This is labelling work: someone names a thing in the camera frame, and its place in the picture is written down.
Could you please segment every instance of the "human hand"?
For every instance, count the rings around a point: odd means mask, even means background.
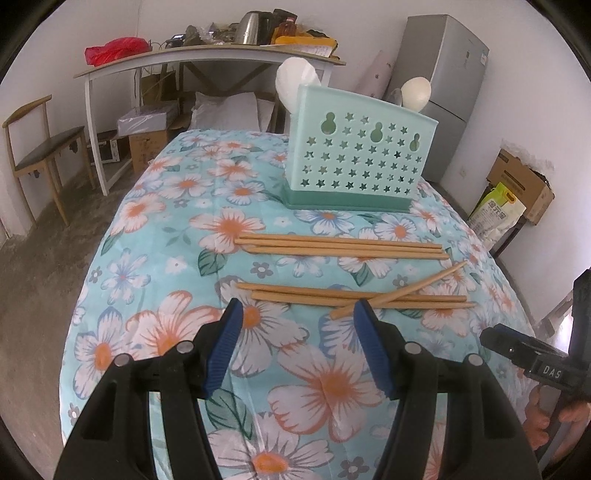
[[[589,404],[584,401],[573,402],[560,412],[558,419],[563,423],[571,422],[571,426],[551,463],[562,460],[577,445],[589,420]],[[548,434],[544,430],[549,425],[550,417],[540,409],[540,385],[537,385],[530,393],[530,402],[525,407],[523,422],[523,429],[532,449],[537,450],[548,443]]]

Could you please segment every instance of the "blue floral fabric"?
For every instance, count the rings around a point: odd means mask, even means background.
[[[217,321],[232,297],[243,329],[221,389],[200,409],[224,478],[372,478],[396,410],[369,374],[352,319],[330,309],[255,300],[241,282],[386,292],[453,262],[460,271],[421,293],[465,295],[464,310],[378,310],[406,340],[461,361],[480,353],[522,415],[531,389],[483,349],[499,322],[532,334],[507,280],[480,240],[427,183],[409,213],[289,210],[279,191],[285,135],[189,131],[151,163],[124,198],[92,261],[66,339],[60,377],[64,439],[111,360],[161,355]],[[242,233],[436,242],[450,260],[254,255]],[[445,395],[425,478],[437,478]],[[160,478],[172,478],[156,395],[152,442]]]

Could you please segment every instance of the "chair seat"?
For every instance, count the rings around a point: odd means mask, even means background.
[[[32,152],[27,154],[15,167],[15,171],[22,170],[23,168],[30,167],[35,163],[40,162],[44,158],[50,157],[54,154],[64,143],[68,143],[68,140],[75,139],[80,132],[84,130],[84,127],[74,127],[66,130],[65,132],[59,133],[45,140],[42,144],[36,147]]]

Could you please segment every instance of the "bottle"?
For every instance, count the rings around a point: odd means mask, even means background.
[[[279,25],[277,30],[277,37],[295,37],[296,31],[296,19],[292,17],[287,17],[287,20]]]

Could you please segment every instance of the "electric kettle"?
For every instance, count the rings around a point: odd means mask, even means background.
[[[277,17],[271,12],[248,12],[236,29],[234,43],[239,45],[267,45],[278,25]]]

